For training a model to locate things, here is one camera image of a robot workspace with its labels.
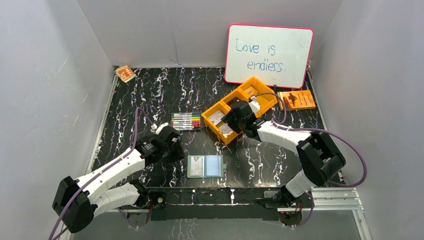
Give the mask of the orange plastic bin tray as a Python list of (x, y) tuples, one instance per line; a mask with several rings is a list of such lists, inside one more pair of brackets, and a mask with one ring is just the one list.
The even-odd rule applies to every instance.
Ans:
[[(258, 93), (253, 96), (249, 96), (245, 90), (253, 86), (258, 90)], [(242, 83), (240, 86), (235, 88), (229, 94), (217, 100), (214, 105), (209, 107), (207, 110), (203, 111), (201, 116), (203, 118), (204, 125), (207, 129), (211, 130), (217, 137), (218, 140), (222, 141), (225, 145), (230, 144), (234, 139), (236, 139), (240, 133), (233, 131), (228, 137), (223, 137), (222, 133), (219, 131), (219, 127), (224, 124), (221, 122), (219, 125), (215, 126), (211, 123), (208, 117), (214, 112), (220, 110), (224, 114), (227, 114), (234, 103), (239, 101), (257, 101), (260, 105), (259, 112), (256, 113), (257, 117), (263, 117), (266, 112), (268, 112), (272, 107), (278, 103), (278, 99), (275, 96), (275, 92), (260, 80), (255, 77), (251, 77), (246, 82)]]

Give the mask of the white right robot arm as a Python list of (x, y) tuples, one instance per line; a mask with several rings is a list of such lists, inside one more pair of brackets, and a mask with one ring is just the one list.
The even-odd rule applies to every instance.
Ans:
[(329, 182), (345, 166), (346, 160), (330, 135), (322, 129), (289, 129), (273, 120), (257, 117), (255, 111), (258, 108), (255, 101), (236, 102), (221, 121), (238, 134), (283, 147), (299, 158), (301, 171), (274, 196), (286, 206), (295, 207), (303, 194)]

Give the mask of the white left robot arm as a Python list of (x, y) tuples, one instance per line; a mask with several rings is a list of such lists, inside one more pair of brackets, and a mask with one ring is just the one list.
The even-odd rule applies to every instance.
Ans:
[(153, 194), (143, 183), (132, 180), (119, 187), (116, 184), (150, 165), (176, 162), (184, 157), (180, 132), (163, 123), (99, 169), (76, 179), (62, 179), (52, 208), (70, 233), (78, 233), (95, 217), (110, 210), (122, 206), (150, 207), (155, 202)]

